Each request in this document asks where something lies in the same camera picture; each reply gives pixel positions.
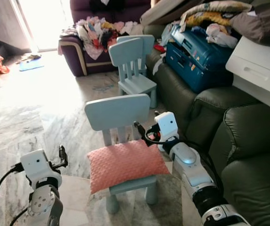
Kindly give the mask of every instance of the blue suitcase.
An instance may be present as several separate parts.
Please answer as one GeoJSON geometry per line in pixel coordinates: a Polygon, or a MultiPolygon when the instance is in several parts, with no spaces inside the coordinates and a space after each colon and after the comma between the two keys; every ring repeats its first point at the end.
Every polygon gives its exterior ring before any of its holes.
{"type": "Polygon", "coordinates": [[[190,86],[192,91],[201,91],[219,86],[230,86],[233,74],[225,69],[232,49],[209,44],[205,36],[190,30],[179,32],[172,28],[172,38],[166,50],[166,62],[190,86]]]}

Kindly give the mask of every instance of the child chair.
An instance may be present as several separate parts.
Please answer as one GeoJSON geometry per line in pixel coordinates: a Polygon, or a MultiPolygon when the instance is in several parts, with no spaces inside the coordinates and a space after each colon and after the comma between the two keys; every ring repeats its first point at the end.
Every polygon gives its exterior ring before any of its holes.
{"type": "MultiPolygon", "coordinates": [[[[90,101],[85,106],[85,112],[93,130],[101,130],[105,146],[110,146],[112,145],[110,130],[115,128],[118,130],[119,143],[127,142],[126,126],[131,126],[134,140],[140,139],[133,123],[134,121],[147,121],[149,105],[150,98],[146,94],[127,95],[90,101]]],[[[116,194],[143,187],[146,187],[146,202],[148,204],[157,203],[156,177],[152,175],[110,187],[110,196],[106,198],[107,212],[114,214],[119,210],[116,194]]]]}
{"type": "MultiPolygon", "coordinates": [[[[143,40],[142,57],[138,59],[138,67],[139,67],[139,73],[146,76],[147,75],[147,68],[145,65],[146,55],[151,53],[154,46],[155,38],[153,37],[153,35],[150,35],[150,34],[121,36],[117,38],[117,43],[134,39],[134,38],[141,38],[143,40]]],[[[133,64],[131,64],[131,71],[132,72],[134,71],[133,64]]]]}
{"type": "Polygon", "coordinates": [[[143,48],[144,39],[134,38],[110,46],[109,54],[112,64],[118,67],[119,71],[119,95],[123,95],[124,93],[128,95],[150,93],[150,107],[155,108],[157,106],[157,84],[142,74],[139,74],[138,59],[143,56],[143,48]],[[133,63],[134,75],[132,75],[131,63],[133,63]],[[126,68],[127,78],[125,77],[123,66],[126,68]]]}

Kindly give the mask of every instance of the chair leg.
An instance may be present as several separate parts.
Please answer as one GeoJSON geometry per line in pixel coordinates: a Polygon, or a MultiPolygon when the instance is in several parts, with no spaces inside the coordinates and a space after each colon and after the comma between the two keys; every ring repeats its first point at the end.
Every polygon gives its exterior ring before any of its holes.
{"type": "Polygon", "coordinates": [[[157,107],[157,93],[156,89],[152,90],[150,93],[150,108],[157,107]]]}
{"type": "Polygon", "coordinates": [[[115,214],[119,210],[119,203],[116,195],[111,195],[106,198],[106,210],[110,214],[115,214]]]}
{"type": "Polygon", "coordinates": [[[145,201],[147,204],[153,205],[158,202],[158,193],[157,193],[157,185],[154,183],[151,186],[146,187],[145,190],[145,201]]]}
{"type": "Polygon", "coordinates": [[[123,96],[124,95],[124,91],[119,87],[119,95],[123,96]]]}

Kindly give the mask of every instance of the pink pillow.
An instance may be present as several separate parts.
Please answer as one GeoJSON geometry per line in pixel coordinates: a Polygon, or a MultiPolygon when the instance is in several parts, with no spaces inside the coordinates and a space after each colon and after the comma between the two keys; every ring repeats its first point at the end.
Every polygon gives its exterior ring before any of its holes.
{"type": "Polygon", "coordinates": [[[111,145],[88,153],[91,194],[128,180],[169,174],[156,145],[143,140],[111,145]]]}

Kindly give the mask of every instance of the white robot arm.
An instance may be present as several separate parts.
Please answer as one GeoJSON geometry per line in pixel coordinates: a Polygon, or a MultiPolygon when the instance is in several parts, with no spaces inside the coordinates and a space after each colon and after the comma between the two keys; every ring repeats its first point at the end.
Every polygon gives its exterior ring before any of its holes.
{"type": "Polygon", "coordinates": [[[67,166],[67,156],[63,146],[59,156],[64,161],[53,166],[47,159],[44,150],[30,152],[21,157],[21,164],[34,192],[30,195],[27,219],[29,226],[58,226],[63,211],[58,188],[62,183],[58,167],[67,166]]]}
{"type": "Polygon", "coordinates": [[[172,112],[156,113],[156,124],[145,132],[137,127],[147,145],[158,144],[173,161],[183,186],[195,204],[204,226],[249,226],[250,224],[223,198],[213,179],[201,164],[199,153],[179,140],[178,126],[172,112]]]}

